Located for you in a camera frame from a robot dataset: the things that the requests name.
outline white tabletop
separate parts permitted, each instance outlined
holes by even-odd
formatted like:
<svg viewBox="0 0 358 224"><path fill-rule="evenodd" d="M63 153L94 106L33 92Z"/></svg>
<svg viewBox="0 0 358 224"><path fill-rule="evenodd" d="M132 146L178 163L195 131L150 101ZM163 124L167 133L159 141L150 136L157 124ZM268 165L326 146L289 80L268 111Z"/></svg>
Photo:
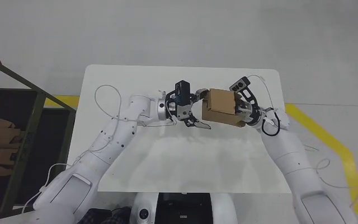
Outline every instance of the white tabletop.
<svg viewBox="0 0 358 224"><path fill-rule="evenodd" d="M186 80L191 90L228 87L242 76L257 74L266 80L274 107L284 109L280 77L270 69L88 66L68 156L71 164L95 140L110 119L96 106L94 93L99 85L119 89L123 103L131 94L161 97ZM250 89L260 106L270 106L263 83L250 77ZM99 104L115 115L118 95L111 88L98 91ZM201 104L193 106L201 118ZM290 193L280 170L267 154L260 135L250 127L208 122L212 130L175 127L139 127L136 137L103 176L103 192L231 192Z"/></svg>

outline black cable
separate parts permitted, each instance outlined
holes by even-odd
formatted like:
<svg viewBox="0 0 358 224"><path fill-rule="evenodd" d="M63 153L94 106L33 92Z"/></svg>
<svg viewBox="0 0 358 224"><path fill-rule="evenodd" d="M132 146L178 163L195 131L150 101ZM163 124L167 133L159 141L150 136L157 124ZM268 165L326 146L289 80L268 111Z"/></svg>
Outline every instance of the black cable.
<svg viewBox="0 0 358 224"><path fill-rule="evenodd" d="M124 209L124 208L115 208L115 209L113 209L111 212L113 213L114 211L120 210L120 209Z"/></svg>
<svg viewBox="0 0 358 224"><path fill-rule="evenodd" d="M265 119L262 121L262 125L261 125L262 132L264 132L265 135L271 136L271 137L278 135L279 132L280 132L280 129L281 129L281 127L280 127L280 119L277 116L276 112L274 112L274 114L275 114L275 117L277 119L277 132L275 134L268 134L267 132L265 132L265 130L263 128L263 125L265 124L265 121L266 121Z"/></svg>

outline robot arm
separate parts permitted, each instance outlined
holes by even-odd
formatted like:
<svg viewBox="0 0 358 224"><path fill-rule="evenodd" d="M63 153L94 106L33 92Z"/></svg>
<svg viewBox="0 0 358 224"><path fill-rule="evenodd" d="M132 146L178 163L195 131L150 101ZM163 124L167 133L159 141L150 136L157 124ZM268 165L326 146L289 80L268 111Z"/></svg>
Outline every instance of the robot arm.
<svg viewBox="0 0 358 224"><path fill-rule="evenodd" d="M230 90L239 92L247 100L236 103L237 114L261 134L268 154L291 189L294 211L299 222L357 223L349 205L344 204L323 186L307 159L301 141L289 131L287 114L281 109L259 108L256 98L248 89L249 84L249 80L243 77L230 87ZM247 96L244 90L248 90L250 96Z"/></svg>
<svg viewBox="0 0 358 224"><path fill-rule="evenodd" d="M161 99L131 96L128 108L118 119L109 121L74 165L40 189L41 194L33 205L36 211L29 223L77 223L91 208L105 172L135 137L138 124L147 126L176 116L188 127L210 129L191 112L193 103L202 97L198 93L191 94L190 84L185 81L177 83L176 89L168 95L164 92ZM152 102L156 104L154 111L150 110Z"/></svg>

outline small cardboard box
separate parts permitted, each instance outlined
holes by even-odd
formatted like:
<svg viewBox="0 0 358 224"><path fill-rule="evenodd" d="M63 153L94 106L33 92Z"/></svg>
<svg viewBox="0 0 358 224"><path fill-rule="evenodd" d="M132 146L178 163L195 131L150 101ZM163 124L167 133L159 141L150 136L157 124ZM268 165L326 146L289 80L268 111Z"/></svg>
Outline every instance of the small cardboard box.
<svg viewBox="0 0 358 224"><path fill-rule="evenodd" d="M245 126L242 118L235 115L235 101L240 98L241 95L235 92L211 88L202 101L202 119L236 127Z"/></svg>
<svg viewBox="0 0 358 224"><path fill-rule="evenodd" d="M15 136L19 136L19 135L20 135L20 129L0 128L0 144L9 144L14 139Z"/></svg>
<svg viewBox="0 0 358 224"><path fill-rule="evenodd" d="M14 165L17 149L0 149L0 164Z"/></svg>
<svg viewBox="0 0 358 224"><path fill-rule="evenodd" d="M12 122L0 119L0 128L15 128L15 125Z"/></svg>
<svg viewBox="0 0 358 224"><path fill-rule="evenodd" d="M0 149L1 148L16 149L16 148L20 148L20 146L21 143L0 144Z"/></svg>
<svg viewBox="0 0 358 224"><path fill-rule="evenodd" d="M20 131L20 134L18 136L15 136L10 143L12 144L20 143L22 142L24 136L25 136L25 131Z"/></svg>
<svg viewBox="0 0 358 224"><path fill-rule="evenodd" d="M0 166L0 176L10 176L12 174L12 169L7 169Z"/></svg>

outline metal frame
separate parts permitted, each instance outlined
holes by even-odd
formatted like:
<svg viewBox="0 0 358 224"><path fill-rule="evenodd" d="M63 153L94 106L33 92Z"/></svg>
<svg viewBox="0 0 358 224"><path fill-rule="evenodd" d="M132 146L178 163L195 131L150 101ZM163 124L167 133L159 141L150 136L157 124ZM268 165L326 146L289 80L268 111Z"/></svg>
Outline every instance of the metal frame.
<svg viewBox="0 0 358 224"><path fill-rule="evenodd" d="M26 127L25 136L21 143L21 147L18 151L16 162L13 167L13 173L10 177L2 204L0 206L0 214L1 214L0 216L8 217L11 215L18 214L17 212L12 211L12 208L15 204L18 190L21 185L22 177L23 177L23 174L24 174L24 171L26 168L29 154L32 149L32 144L34 142L36 131L37 131L37 125L39 124L41 113L44 108L46 98L52 100L53 102L59 104L63 108L70 111L68 121L67 121L66 130L65 130L65 135L64 135L64 139L63 139L61 154L58 158L58 162L66 163L66 161L67 161L68 149L69 149L69 144L70 144L70 138L72 136L72 130L73 130L73 126L74 126L74 118L75 118L76 110L73 109L72 107L68 106L64 102L60 101L53 95L49 94L48 92L44 91L43 89L39 88L35 84L31 83L27 79L21 77L19 74L15 73L14 71L5 67L1 63L1 61L0 61L0 71L37 92L35 103L32 108L32 114L29 118L29 122ZM57 169L54 170L54 173L58 174L63 169L64 169L63 167L57 167Z"/></svg>

